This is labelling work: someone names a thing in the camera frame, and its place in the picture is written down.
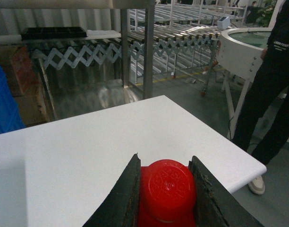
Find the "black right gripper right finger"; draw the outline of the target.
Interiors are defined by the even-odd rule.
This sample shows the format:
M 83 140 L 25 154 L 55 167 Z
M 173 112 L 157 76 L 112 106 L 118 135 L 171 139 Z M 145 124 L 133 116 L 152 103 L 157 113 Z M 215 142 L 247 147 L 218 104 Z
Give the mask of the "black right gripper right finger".
M 196 156 L 189 161 L 197 192 L 194 208 L 197 227 L 262 227 Z

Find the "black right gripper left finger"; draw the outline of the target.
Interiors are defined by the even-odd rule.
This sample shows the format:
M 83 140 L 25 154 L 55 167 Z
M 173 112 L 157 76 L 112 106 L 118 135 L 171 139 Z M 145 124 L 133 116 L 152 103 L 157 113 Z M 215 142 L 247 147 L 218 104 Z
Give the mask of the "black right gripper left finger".
M 134 154 L 85 227 L 136 227 L 139 214 L 141 160 Z

